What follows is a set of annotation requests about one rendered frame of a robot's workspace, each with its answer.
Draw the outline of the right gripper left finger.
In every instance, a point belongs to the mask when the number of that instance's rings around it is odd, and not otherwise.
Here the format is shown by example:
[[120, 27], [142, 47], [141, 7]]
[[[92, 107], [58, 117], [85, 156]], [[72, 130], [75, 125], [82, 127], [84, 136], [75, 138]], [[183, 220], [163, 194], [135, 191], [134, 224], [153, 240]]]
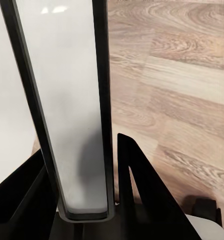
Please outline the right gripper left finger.
[[39, 149], [0, 183], [0, 240], [49, 240], [57, 208]]

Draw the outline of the hardback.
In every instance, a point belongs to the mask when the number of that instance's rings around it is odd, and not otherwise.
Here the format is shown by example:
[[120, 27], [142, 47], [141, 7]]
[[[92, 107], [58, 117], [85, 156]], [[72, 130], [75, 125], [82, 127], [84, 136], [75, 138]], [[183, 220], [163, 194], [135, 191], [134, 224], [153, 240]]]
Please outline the hardback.
[[107, 0], [0, 0], [60, 217], [115, 215]]

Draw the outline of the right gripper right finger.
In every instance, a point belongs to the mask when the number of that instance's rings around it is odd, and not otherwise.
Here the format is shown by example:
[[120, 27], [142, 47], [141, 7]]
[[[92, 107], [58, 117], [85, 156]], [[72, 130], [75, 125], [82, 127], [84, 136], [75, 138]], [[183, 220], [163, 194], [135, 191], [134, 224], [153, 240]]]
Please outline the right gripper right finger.
[[[136, 141], [117, 140], [121, 240], [202, 240]], [[129, 167], [148, 223], [137, 220]]]

